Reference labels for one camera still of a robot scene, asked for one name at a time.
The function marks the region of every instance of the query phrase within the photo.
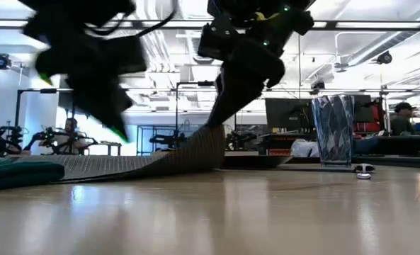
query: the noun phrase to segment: gray mat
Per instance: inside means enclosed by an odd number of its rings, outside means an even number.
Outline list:
[[[135,179],[210,171],[221,165],[225,154],[224,128],[202,127],[184,146],[165,155],[137,156],[24,156],[13,162],[53,162],[65,166],[62,182]]]

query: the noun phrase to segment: mat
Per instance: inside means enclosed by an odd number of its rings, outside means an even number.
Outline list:
[[[64,182],[113,181],[211,171],[224,160],[222,126],[201,127],[180,148],[159,156],[22,156],[11,162],[52,162],[65,167]]]

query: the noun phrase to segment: green cushion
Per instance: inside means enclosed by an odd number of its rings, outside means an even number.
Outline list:
[[[49,162],[9,162],[0,159],[0,189],[48,184],[64,176],[64,167]]]

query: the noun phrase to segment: computer monitor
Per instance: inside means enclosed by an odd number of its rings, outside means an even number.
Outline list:
[[[266,98],[265,107],[269,128],[293,131],[314,126],[310,99]]]
[[[354,123],[373,123],[372,98],[369,95],[353,95]]]

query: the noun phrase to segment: wooden table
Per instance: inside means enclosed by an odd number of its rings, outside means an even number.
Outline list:
[[[420,170],[216,171],[0,191],[0,255],[420,254]]]

